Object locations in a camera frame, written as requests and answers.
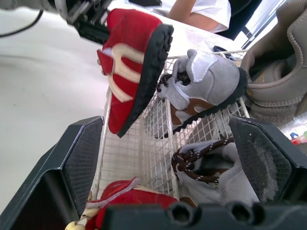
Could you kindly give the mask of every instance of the black cable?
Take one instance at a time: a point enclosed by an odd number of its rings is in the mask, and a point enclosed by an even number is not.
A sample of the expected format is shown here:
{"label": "black cable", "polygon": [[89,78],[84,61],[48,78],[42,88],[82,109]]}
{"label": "black cable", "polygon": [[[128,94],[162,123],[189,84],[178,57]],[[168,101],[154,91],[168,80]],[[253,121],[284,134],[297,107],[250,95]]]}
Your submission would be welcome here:
{"label": "black cable", "polygon": [[44,12],[43,10],[39,11],[37,17],[35,18],[35,20],[31,24],[29,24],[29,25],[27,25],[27,26],[25,26],[25,27],[23,27],[23,28],[21,28],[19,30],[15,30],[13,32],[10,32],[10,33],[0,34],[0,38],[12,36],[12,35],[15,35],[15,34],[18,34],[18,33],[22,32],[22,31],[25,31],[27,29],[30,29],[32,26],[34,26],[39,21],[39,19],[43,15],[43,12]]}

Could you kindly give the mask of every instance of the shoelace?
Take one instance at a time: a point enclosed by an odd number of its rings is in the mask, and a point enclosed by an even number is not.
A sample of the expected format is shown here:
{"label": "shoelace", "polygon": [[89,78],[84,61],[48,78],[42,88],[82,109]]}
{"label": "shoelace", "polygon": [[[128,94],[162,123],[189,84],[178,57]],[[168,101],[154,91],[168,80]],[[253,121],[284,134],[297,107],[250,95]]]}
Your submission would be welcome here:
{"label": "shoelace", "polygon": [[[180,172],[184,171],[190,178],[197,180],[197,181],[202,181],[206,183],[214,183],[218,177],[217,176],[203,176],[203,175],[198,175],[192,170],[195,168],[194,162],[197,161],[199,158],[202,157],[208,157],[208,153],[218,147],[221,147],[223,145],[227,145],[228,143],[234,142],[233,138],[226,138],[219,140],[207,147],[205,147],[202,151],[199,153],[195,154],[193,149],[189,150],[189,153],[180,153],[180,149],[173,155],[172,157],[172,167],[174,170],[174,174],[176,175],[177,179],[177,168]],[[210,174],[214,173],[222,173],[221,170],[219,169],[210,169],[208,170]]]}
{"label": "shoelace", "polygon": [[158,85],[157,85],[157,91],[161,92],[161,85],[163,84],[165,87],[168,87],[168,82],[167,80],[172,77],[172,74],[165,74],[161,77]]}
{"label": "shoelace", "polygon": [[91,208],[84,210],[83,214],[81,215],[81,218],[79,221],[73,221],[69,223],[65,230],[85,230],[85,225],[87,224],[87,221],[91,219],[92,217],[96,216],[99,212],[100,208]]}
{"label": "shoelace", "polygon": [[[161,85],[163,84],[165,87],[168,87],[168,79],[170,79],[173,75],[172,74],[165,74],[161,77],[158,85],[157,85],[157,91],[158,92],[161,92]],[[183,85],[188,85],[191,80],[187,74],[186,71],[183,71],[182,73],[178,73],[177,74],[177,79],[176,79],[176,82],[177,81],[182,81],[183,82]]]}

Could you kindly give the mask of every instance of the white shirt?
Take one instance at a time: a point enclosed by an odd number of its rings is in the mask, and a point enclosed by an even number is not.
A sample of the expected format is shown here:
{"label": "white shirt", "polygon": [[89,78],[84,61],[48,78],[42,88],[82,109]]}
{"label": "white shirt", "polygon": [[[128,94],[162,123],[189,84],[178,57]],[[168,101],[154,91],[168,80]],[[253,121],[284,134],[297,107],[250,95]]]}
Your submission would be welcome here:
{"label": "white shirt", "polygon": [[[167,16],[176,0],[162,0],[162,6],[153,8],[153,12]],[[196,0],[191,13],[199,13],[219,23],[212,31],[217,33],[229,28],[231,8],[228,0]]]}

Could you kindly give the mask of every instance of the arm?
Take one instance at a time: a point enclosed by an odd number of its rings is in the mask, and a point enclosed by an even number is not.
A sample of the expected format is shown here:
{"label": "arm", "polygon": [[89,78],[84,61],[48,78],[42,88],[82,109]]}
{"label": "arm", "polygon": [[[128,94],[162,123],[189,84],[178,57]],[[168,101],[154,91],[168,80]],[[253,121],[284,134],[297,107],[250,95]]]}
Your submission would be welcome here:
{"label": "arm", "polygon": [[169,12],[170,19],[197,28],[211,31],[218,26],[218,22],[199,13],[191,13],[196,0],[177,0]]}

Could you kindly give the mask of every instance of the wire mesh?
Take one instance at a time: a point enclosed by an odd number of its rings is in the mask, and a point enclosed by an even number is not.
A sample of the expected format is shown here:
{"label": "wire mesh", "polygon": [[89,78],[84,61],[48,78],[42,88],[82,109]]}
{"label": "wire mesh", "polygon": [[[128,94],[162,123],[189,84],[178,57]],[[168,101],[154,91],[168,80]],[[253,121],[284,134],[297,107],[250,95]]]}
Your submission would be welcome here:
{"label": "wire mesh", "polygon": [[[240,66],[245,50],[222,53],[231,54]],[[171,73],[178,58],[168,58],[164,72]],[[139,119],[121,139],[107,130],[98,197],[109,183],[138,176],[143,186],[178,198],[177,180],[171,167],[174,152],[188,143],[232,136],[228,125],[230,115],[249,117],[242,98],[173,135],[170,103],[155,93]]]}

